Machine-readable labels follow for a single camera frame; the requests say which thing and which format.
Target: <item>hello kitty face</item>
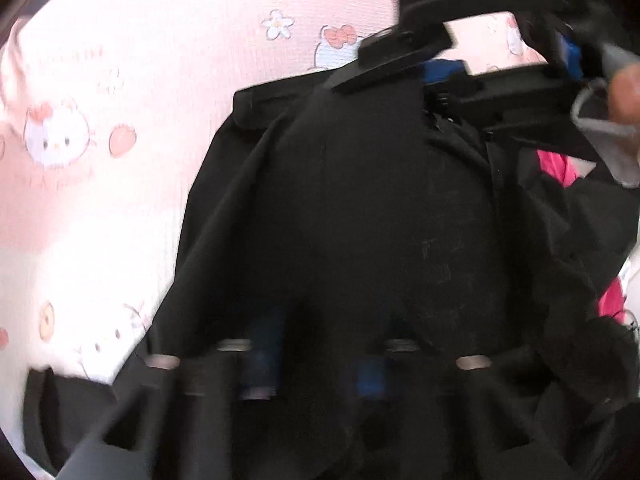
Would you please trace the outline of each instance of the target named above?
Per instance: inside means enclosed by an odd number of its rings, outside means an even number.
[[[74,103],[57,108],[44,103],[27,112],[24,142],[44,168],[68,166],[85,152],[89,140],[89,126]]]
[[[80,346],[80,364],[92,381],[110,383],[145,333],[137,310],[128,305],[110,312]]]
[[[340,68],[358,59],[358,48],[363,38],[351,25],[341,28],[323,27],[320,44],[316,47],[315,68]]]

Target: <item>pink bow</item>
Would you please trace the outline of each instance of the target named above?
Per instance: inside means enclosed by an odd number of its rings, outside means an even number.
[[[53,116],[53,108],[49,103],[43,103],[36,108],[29,108],[27,115],[35,123],[42,124],[44,119],[49,119]]]
[[[333,48],[342,48],[345,43],[352,45],[358,41],[356,29],[351,25],[343,25],[341,28],[326,28],[324,37]]]

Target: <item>bright pink cloth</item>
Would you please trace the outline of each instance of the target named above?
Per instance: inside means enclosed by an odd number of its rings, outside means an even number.
[[[538,150],[538,160],[542,171],[556,178],[563,187],[569,187],[580,176],[566,155]],[[600,298],[598,311],[601,316],[611,316],[618,322],[623,322],[624,308],[622,285],[620,279],[616,278]]]

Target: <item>pink ball print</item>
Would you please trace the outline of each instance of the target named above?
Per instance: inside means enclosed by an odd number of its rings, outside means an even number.
[[[109,151],[111,152],[111,156],[118,158],[128,153],[135,145],[136,139],[136,131],[131,126],[125,124],[116,126],[109,138]]]
[[[9,344],[8,332],[0,326],[0,350],[4,350]]]

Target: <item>hello kitty bedsheet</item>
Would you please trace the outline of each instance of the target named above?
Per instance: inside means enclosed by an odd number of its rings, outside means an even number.
[[[396,6],[51,0],[18,20],[0,60],[0,426],[17,450],[29,367],[109,382],[149,327],[234,91],[352,61]],[[443,57],[472,72],[541,61],[510,14],[451,27]]]

